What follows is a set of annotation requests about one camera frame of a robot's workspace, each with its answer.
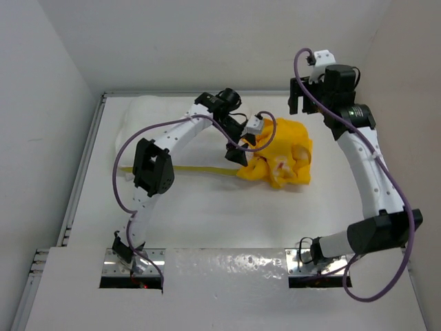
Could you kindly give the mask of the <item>yellow pillowcase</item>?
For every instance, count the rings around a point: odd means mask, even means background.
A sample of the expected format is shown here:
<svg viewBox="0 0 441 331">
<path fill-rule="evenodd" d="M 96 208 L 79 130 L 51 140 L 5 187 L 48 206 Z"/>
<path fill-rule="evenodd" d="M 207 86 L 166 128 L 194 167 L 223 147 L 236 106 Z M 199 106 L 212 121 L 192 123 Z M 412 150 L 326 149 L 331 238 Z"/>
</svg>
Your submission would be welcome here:
<svg viewBox="0 0 441 331">
<path fill-rule="evenodd" d="M 287 184 L 308 185 L 311 181 L 313 141 L 306 127 L 297 121 L 265 119 L 265 126 L 256 137 L 256 148 L 246 166 L 236 176 L 247 181 L 266 181 L 274 189 Z"/>
</svg>

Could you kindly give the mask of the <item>white pillow yellow edge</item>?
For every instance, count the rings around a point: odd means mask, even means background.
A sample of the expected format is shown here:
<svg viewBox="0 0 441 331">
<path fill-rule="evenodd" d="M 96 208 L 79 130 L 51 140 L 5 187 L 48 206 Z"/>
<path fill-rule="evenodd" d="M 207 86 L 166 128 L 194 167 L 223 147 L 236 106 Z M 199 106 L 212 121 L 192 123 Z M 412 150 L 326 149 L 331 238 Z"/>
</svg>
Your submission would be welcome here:
<svg viewBox="0 0 441 331">
<path fill-rule="evenodd" d="M 135 132 L 157 124 L 179 119 L 191 108 L 194 97 L 157 97 L 141 96 L 130 101 L 123 116 L 122 126 L 116 136 L 115 151 L 118 152 Z M 119 165 L 130 167 L 133 165 L 137 142 L 145 138 L 157 139 L 169 127 L 155 128 L 136 138 L 125 149 Z M 225 158 L 226 138 L 213 126 L 205 129 L 193 138 L 183 149 L 172 157 L 175 166 L 215 167 L 225 169 L 239 169 L 237 163 Z"/>
</svg>

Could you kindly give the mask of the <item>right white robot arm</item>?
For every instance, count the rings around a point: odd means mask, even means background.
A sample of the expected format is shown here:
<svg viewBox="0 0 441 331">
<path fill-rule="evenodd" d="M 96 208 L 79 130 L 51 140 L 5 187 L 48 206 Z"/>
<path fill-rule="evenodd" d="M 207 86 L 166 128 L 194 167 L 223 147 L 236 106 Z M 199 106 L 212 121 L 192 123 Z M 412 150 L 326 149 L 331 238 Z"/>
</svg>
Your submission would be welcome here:
<svg viewBox="0 0 441 331">
<path fill-rule="evenodd" d="M 325 125 L 349 162 L 362 201 L 362 221 L 342 232 L 313 239 L 310 256 L 314 264 L 346 254 L 410 250 L 415 231 L 423 221 L 421 211 L 409 207 L 390 178 L 369 107 L 355 102 L 359 80 L 359 69 L 333 64 L 290 81 L 290 113 L 297 113 L 300 97 L 304 113 L 322 113 Z"/>
</svg>

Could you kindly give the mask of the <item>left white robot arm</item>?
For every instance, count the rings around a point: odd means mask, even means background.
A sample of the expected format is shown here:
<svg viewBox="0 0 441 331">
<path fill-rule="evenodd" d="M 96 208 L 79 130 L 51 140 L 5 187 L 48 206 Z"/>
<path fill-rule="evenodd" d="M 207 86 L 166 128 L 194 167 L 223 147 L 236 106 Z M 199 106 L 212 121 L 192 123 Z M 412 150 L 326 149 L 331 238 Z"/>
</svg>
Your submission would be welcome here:
<svg viewBox="0 0 441 331">
<path fill-rule="evenodd" d="M 173 158 L 202 131 L 213 126 L 227 139 L 227 160 L 246 165 L 246 154 L 254 150 L 256 135 L 263 130 L 261 114 L 243 122 L 235 120 L 232 112 L 242 105 L 240 95 L 225 88 L 218 94 L 202 93 L 183 117 L 157 123 L 134 133 L 120 147 L 112 168 L 112 189 L 119 207 L 129 215 L 127 223 L 114 233 L 112 251 L 126 265 L 135 258 L 147 259 L 143 252 L 147 225 L 156 202 L 175 180 Z M 117 174 L 125 149 L 135 143 L 132 166 L 134 195 L 126 206 L 118 191 Z"/>
</svg>

